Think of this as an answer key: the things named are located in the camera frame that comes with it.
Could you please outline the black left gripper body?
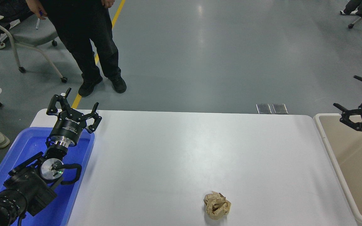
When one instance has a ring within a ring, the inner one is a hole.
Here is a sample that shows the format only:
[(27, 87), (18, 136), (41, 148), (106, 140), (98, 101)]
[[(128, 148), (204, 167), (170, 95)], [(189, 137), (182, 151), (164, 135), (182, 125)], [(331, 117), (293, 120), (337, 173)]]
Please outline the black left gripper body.
[(57, 140), (58, 137), (66, 137), (70, 140), (70, 145), (77, 145), (83, 129), (86, 127), (84, 114), (74, 109), (50, 114), (56, 116), (57, 121), (48, 136), (49, 140)]

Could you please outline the person's right hand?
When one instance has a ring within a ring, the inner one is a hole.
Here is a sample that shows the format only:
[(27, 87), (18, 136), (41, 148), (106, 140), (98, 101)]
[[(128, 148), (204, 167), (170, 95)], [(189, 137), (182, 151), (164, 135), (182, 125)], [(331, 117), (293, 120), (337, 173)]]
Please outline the person's right hand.
[(39, 0), (26, 0), (30, 11), (40, 20), (45, 20), (48, 14)]

